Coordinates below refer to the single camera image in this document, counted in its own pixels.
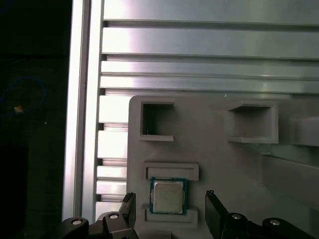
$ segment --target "silver metal panel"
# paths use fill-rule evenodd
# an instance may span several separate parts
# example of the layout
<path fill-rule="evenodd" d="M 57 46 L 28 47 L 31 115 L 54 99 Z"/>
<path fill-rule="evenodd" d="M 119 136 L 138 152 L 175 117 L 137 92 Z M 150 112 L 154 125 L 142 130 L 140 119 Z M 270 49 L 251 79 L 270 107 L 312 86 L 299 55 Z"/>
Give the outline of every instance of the silver metal panel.
<path fill-rule="evenodd" d="M 105 54 L 319 59 L 319 33 L 187 28 L 104 28 Z"/>
<path fill-rule="evenodd" d="M 106 20 L 318 24 L 317 0 L 105 0 Z"/>
<path fill-rule="evenodd" d="M 105 95 L 126 95 L 130 93 L 130 95 L 141 95 L 141 96 L 202 96 L 202 97 L 232 97 L 232 98 L 243 98 L 243 99 L 252 99 L 252 98 L 265 98 L 265 99 L 291 99 L 296 98 L 299 95 L 292 95 L 292 94 L 278 94 L 278 93 L 254 93 L 254 92 L 218 92 L 218 91 L 179 91 L 175 89 L 132 89 L 132 88 L 105 88 Z M 302 98 L 309 99 L 319 99 L 317 95 L 302 95 Z"/>
<path fill-rule="evenodd" d="M 123 195 L 110 195 L 110 194 L 104 194 L 104 195 L 100 195 L 101 196 L 101 202 L 121 202 L 124 198 Z"/>
<path fill-rule="evenodd" d="M 126 194 L 126 182 L 118 180 L 98 180 L 96 194 L 123 195 Z"/>
<path fill-rule="evenodd" d="M 104 158 L 102 159 L 102 165 L 107 167 L 126 167 L 127 161 L 126 159 L 111 160 L 109 158 Z"/>
<path fill-rule="evenodd" d="M 98 158 L 127 158 L 128 133 L 99 131 Z"/>
<path fill-rule="evenodd" d="M 126 180 L 126 167 L 98 166 L 97 178 L 105 180 Z"/>
<path fill-rule="evenodd" d="M 113 131 L 113 132 L 127 132 L 128 131 L 128 123 L 127 122 L 122 122 L 122 123 L 114 123 L 114 122 L 109 122 L 109 123 L 104 123 L 103 124 L 103 130 L 105 131 Z"/>
<path fill-rule="evenodd" d="M 318 94 L 319 81 L 102 76 L 102 88 Z"/>
<path fill-rule="evenodd" d="M 97 220 L 99 216 L 103 213 L 118 211 L 120 207 L 121 203 L 97 202 L 95 207 L 95 220 Z"/>
<path fill-rule="evenodd" d="M 132 96 L 100 96 L 99 122 L 127 123 Z"/>
<path fill-rule="evenodd" d="M 62 220 L 81 216 L 89 0 L 74 0 L 64 159 Z"/>
<path fill-rule="evenodd" d="M 89 57 L 85 112 L 84 168 L 82 217 L 90 223 L 95 220 L 95 189 L 97 166 L 97 124 L 99 108 L 99 85 L 101 70 L 101 30 L 103 0 L 91 1 Z"/>
<path fill-rule="evenodd" d="M 187 77 L 234 77 L 237 78 L 275 78 L 288 80 L 318 80 L 318 64 L 274 62 L 241 62 L 231 63 L 190 63 L 190 62 L 134 62 L 134 61 L 102 61 L 101 71 L 104 75 L 120 76 L 187 76 Z M 118 96 L 109 102 L 122 105 Z M 103 109 L 109 110 L 110 105 L 103 103 Z"/>

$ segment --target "gray plastic tray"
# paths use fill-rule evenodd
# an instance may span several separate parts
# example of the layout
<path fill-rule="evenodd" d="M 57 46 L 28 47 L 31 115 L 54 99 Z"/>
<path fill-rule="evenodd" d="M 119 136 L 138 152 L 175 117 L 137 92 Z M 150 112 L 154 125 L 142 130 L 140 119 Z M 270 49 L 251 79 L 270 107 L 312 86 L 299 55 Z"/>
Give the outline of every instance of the gray plastic tray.
<path fill-rule="evenodd" d="M 319 209 L 318 168 L 273 157 L 265 163 L 269 156 L 246 147 L 246 143 L 294 143 L 295 120 L 317 116 L 316 101 L 133 97 L 127 191 L 137 195 L 136 230 L 148 235 L 148 230 L 171 231 L 181 239 L 211 238 L 204 208 L 206 190 L 214 190 L 229 212 L 242 213 L 258 224 L 279 217 L 318 236 L 312 226 Z M 282 180 L 282 188 L 269 177 L 272 171 Z M 190 214 L 148 215 L 150 177 L 173 174 L 190 180 Z"/>

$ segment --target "cable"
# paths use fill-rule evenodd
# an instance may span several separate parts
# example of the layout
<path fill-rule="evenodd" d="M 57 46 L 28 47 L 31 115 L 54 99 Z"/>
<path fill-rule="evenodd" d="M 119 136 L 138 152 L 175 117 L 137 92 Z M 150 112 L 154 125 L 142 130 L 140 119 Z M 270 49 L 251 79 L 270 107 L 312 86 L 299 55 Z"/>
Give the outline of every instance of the cable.
<path fill-rule="evenodd" d="M 27 81 L 27 80 L 32 80 L 32 81 L 35 81 L 37 82 L 41 87 L 42 87 L 42 90 L 43 90 L 43 97 L 41 99 L 41 101 L 33 108 L 30 108 L 30 109 L 26 109 L 26 110 L 23 110 L 23 114 L 25 113 L 29 113 L 29 112 L 32 112 L 32 111 L 35 111 L 37 108 L 39 108 L 41 105 L 44 104 L 45 102 L 45 99 L 46 99 L 46 89 L 45 89 L 45 86 L 44 84 L 42 83 L 42 81 L 40 81 L 39 79 L 35 78 L 35 77 L 31 77 L 31 76 L 26 76 L 26 77 L 20 77 L 18 78 L 16 81 L 14 81 L 13 83 L 11 83 L 8 88 L 5 90 L 4 94 L 0 97 L 0 104 L 3 102 L 3 99 L 4 97 L 8 94 L 8 92 L 18 83 L 20 83 L 21 81 Z M 16 116 L 16 115 L 19 115 L 19 114 L 16 114 L 16 113 L 6 113 L 6 114 L 1 114 L 0 115 L 0 118 L 4 118 L 4 117 L 10 117 L 10 116 Z"/>
<path fill-rule="evenodd" d="M 3 7 L 0 7 L 0 13 L 7 11 L 13 4 L 14 0 L 7 0 Z"/>

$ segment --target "cpu chip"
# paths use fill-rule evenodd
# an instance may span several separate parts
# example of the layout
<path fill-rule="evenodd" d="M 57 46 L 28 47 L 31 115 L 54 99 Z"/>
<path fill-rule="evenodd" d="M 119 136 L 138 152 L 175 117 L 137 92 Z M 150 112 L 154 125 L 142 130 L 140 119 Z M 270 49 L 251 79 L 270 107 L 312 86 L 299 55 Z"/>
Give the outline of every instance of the cpu chip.
<path fill-rule="evenodd" d="M 185 214 L 187 180 L 151 178 L 150 213 Z"/>

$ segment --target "bolt head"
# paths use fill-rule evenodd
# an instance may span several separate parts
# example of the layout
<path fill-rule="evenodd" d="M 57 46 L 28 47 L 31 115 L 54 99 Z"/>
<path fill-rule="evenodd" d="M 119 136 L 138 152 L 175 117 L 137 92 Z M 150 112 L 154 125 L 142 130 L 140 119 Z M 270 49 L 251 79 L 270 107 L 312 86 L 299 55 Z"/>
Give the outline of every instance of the bolt head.
<path fill-rule="evenodd" d="M 277 220 L 275 219 L 271 219 L 270 221 L 270 224 L 274 225 L 274 226 L 279 226 L 280 225 L 280 222 L 278 222 Z"/>
<path fill-rule="evenodd" d="M 110 219 L 116 219 L 116 218 L 118 218 L 118 215 L 113 214 L 113 215 L 110 215 L 109 217 L 110 217 Z"/>
<path fill-rule="evenodd" d="M 233 215 L 232 215 L 232 218 L 233 218 L 233 219 L 241 219 L 241 215 L 239 215 L 239 214 L 233 214 Z"/>
<path fill-rule="evenodd" d="M 81 220 L 75 220 L 75 221 L 72 222 L 73 225 L 79 225 L 81 223 L 82 223 Z"/>

